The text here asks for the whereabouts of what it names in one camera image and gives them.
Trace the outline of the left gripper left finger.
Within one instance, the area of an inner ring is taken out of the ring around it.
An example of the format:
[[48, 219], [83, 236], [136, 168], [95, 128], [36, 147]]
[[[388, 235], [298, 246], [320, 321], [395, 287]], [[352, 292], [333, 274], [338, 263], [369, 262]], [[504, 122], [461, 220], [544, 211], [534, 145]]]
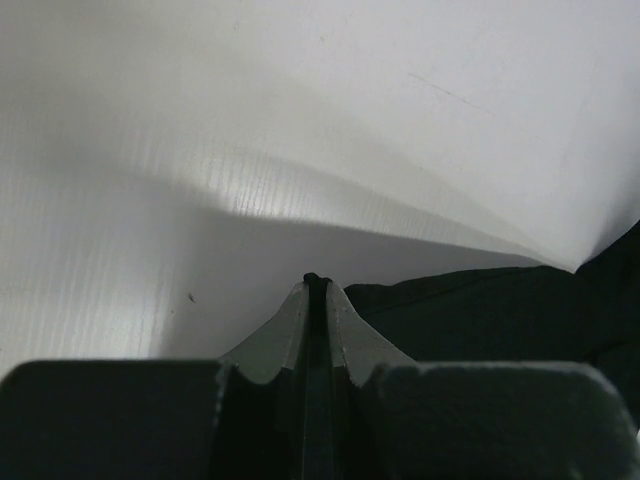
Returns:
[[249, 382], [266, 385], [282, 369], [293, 370], [305, 339], [309, 292], [305, 283], [291, 290], [274, 316], [219, 358]]

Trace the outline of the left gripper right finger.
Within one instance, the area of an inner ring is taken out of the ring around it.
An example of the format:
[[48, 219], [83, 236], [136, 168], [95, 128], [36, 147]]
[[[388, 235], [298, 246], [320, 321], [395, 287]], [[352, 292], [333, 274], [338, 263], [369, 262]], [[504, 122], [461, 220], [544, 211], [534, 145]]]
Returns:
[[415, 364], [361, 318], [344, 290], [332, 282], [327, 286], [326, 312], [332, 365], [342, 368], [355, 387], [363, 387], [379, 366]]

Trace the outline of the black daisy print t-shirt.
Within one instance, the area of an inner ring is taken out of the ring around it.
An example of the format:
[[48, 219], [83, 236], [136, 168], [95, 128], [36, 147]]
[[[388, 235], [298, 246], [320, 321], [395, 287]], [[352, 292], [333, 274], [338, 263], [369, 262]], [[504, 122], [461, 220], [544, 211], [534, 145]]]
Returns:
[[574, 273], [550, 266], [354, 284], [356, 312], [418, 361], [572, 361], [639, 397], [639, 228]]

